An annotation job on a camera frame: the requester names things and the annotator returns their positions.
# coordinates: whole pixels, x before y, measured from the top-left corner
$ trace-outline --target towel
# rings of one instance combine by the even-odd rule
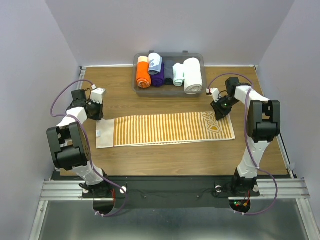
[[[143,89],[150,87],[151,78],[148,73],[149,63],[141,61],[136,66],[136,84]]]
[[[184,61],[184,92],[189,95],[200,93],[202,90],[202,76],[200,62],[196,58]]]
[[[147,56],[140,56],[138,57],[138,63],[141,63],[141,62],[146,62],[146,63],[149,63],[149,58]]]
[[[172,60],[164,61],[164,84],[173,85],[174,84],[174,67],[175,62]]]
[[[184,84],[184,65],[181,63],[176,63],[173,66],[173,84],[177,87],[182,86]]]
[[[96,122],[96,147],[154,146],[235,139],[230,115],[214,112],[125,116]]]
[[[150,53],[149,54],[149,74],[155,75],[161,72],[162,68],[162,57],[158,53]]]
[[[151,84],[155,87],[161,87],[165,83],[165,64],[161,64],[161,72],[151,75]]]

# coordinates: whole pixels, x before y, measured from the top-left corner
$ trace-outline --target purple rolled towel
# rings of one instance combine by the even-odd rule
[[[151,84],[155,87],[161,87],[165,84],[165,63],[162,62],[161,64],[161,71],[155,75],[150,75],[151,77]]]

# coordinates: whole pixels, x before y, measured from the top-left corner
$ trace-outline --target cable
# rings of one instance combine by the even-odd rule
[[[53,110],[54,110],[54,106],[56,104],[56,102],[58,101],[58,99],[61,97],[61,95],[68,89],[70,88],[73,84],[76,84],[76,83],[79,83],[79,82],[88,82],[92,85],[94,85],[94,83],[90,80],[86,80],[86,79],[83,79],[83,80],[76,80],[72,83],[70,83],[68,86],[66,86],[59,94],[58,96],[55,98],[55,100],[53,101],[52,105],[51,105],[51,108],[50,108],[50,115],[51,117],[55,118],[55,117],[65,117],[66,115],[65,114],[57,114],[57,115],[54,115],[53,113]]]
[[[113,205],[116,203],[116,191],[112,189],[112,198],[113,198]]]
[[[246,201],[246,203],[245,204],[248,204],[249,203],[249,201],[250,201],[250,191],[248,190],[248,193],[249,193],[249,198],[248,198],[248,200]]]
[[[219,92],[218,98],[219,98],[219,96],[220,96],[221,93],[226,93],[226,92],[227,92],[226,90],[223,90],[223,91]]]
[[[248,200],[249,200],[249,198],[250,198],[250,190],[248,190],[247,193],[248,193]],[[245,202],[247,200],[246,199],[247,198],[247,193],[244,194],[244,199],[241,201],[241,203],[243,203],[243,202]]]
[[[278,197],[278,184],[277,184],[277,181],[275,179],[275,177],[268,171],[266,170],[263,170],[261,169],[258,164],[256,163],[255,161],[255,158],[251,152],[251,149],[249,147],[249,142],[248,142],[248,135],[247,135],[247,117],[248,117],[248,108],[247,108],[247,105],[248,105],[248,100],[249,100],[249,95],[250,95],[250,92],[251,90],[253,89],[254,87],[254,83],[245,75],[242,75],[240,73],[235,73],[235,72],[227,72],[227,73],[223,73],[223,74],[220,74],[218,76],[216,76],[208,85],[208,89],[210,89],[210,86],[211,84],[217,80],[218,78],[222,77],[222,76],[225,76],[225,75],[236,75],[236,76],[240,76],[240,77],[243,77],[245,78],[249,83],[251,83],[251,88],[249,88],[248,90],[248,93],[246,94],[245,96],[245,102],[244,102],[244,139],[245,139],[245,145],[246,145],[246,148],[248,149],[248,153],[250,155],[250,158],[252,160],[252,163],[254,164],[254,166],[258,169],[258,171],[260,172],[263,172],[265,174],[268,174],[270,176],[270,178],[273,180],[274,182],[274,185],[275,185],[275,195],[274,195],[274,199],[272,201],[272,203],[264,210],[261,210],[261,211],[257,211],[257,212],[253,212],[253,213],[243,213],[243,212],[239,212],[239,211],[235,211],[235,213],[239,213],[239,214],[242,214],[242,215],[246,215],[246,216],[255,216],[255,215],[259,215],[259,214],[263,214],[265,212],[267,212],[268,210],[270,210],[276,203],[276,200],[277,200],[277,197]]]
[[[78,83],[78,82],[88,82],[88,83],[90,83],[91,85],[94,85],[91,81],[85,80],[85,79],[83,79],[83,80],[76,80],[76,81],[70,83],[67,87],[65,87],[65,88],[58,94],[58,96],[57,96],[57,97],[55,98],[55,100],[53,101],[52,106],[51,106],[51,108],[50,108],[50,115],[51,115],[53,118],[56,118],[56,117],[70,117],[70,118],[73,118],[74,120],[76,120],[76,121],[79,123],[79,126],[80,126],[81,130],[83,131],[83,134],[84,134],[84,137],[85,137],[85,141],[86,141],[86,143],[87,143],[87,145],[88,145],[89,151],[91,152],[88,134],[87,134],[87,132],[86,132],[86,130],[85,130],[85,127],[84,127],[83,124],[79,121],[79,119],[77,119],[77,118],[76,118],[75,116],[73,116],[73,115],[67,115],[67,114],[57,114],[57,115],[54,115],[54,114],[53,114],[54,106],[55,106],[57,100],[60,98],[60,96],[61,96],[68,88],[70,88],[73,84],[76,84],[76,83]],[[94,167],[94,163],[93,163],[93,161],[92,161],[92,158],[91,158],[91,154],[90,154],[90,157],[89,157],[89,162],[90,162],[90,165],[92,166],[93,171],[94,171],[100,178],[102,178],[102,179],[103,179],[105,182],[107,182],[108,184],[111,184],[111,185],[113,185],[114,187],[117,187],[117,188],[119,188],[120,190],[122,190],[123,193],[124,193],[124,196],[125,196],[124,202],[123,202],[123,204],[121,205],[121,207],[118,209],[118,211],[116,211],[116,212],[114,212],[114,213],[110,213],[110,214],[101,214],[100,212],[95,211],[95,214],[96,214],[96,215],[99,215],[99,216],[102,216],[102,217],[111,217],[111,216],[114,216],[114,215],[118,214],[119,212],[122,211],[122,209],[125,207],[125,205],[126,205],[126,203],[127,203],[127,199],[128,199],[127,192],[126,192],[121,186],[119,186],[118,184],[114,183],[113,181],[110,181],[109,179],[105,178],[104,176],[102,176],[102,175],[96,170],[96,168]]]
[[[86,90],[84,90],[84,92],[87,92],[87,91],[90,91],[89,96],[87,97],[87,99],[89,99],[92,91],[90,88],[87,88]]]

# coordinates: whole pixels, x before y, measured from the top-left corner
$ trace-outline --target screw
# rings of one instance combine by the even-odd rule
[[[222,187],[220,185],[215,186],[215,191],[219,194],[222,192]]]
[[[258,185],[254,185],[253,191],[254,191],[255,193],[259,192],[259,187],[258,187]]]

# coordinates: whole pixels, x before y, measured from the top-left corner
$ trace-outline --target printed logo on towel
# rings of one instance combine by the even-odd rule
[[[208,131],[213,133],[220,133],[221,129],[218,126],[218,122],[216,120],[214,112],[202,112],[201,115],[204,119],[205,127]]]
[[[154,66],[158,66],[159,64],[160,64],[160,58],[152,59],[149,62],[149,65],[151,68],[153,68]]]

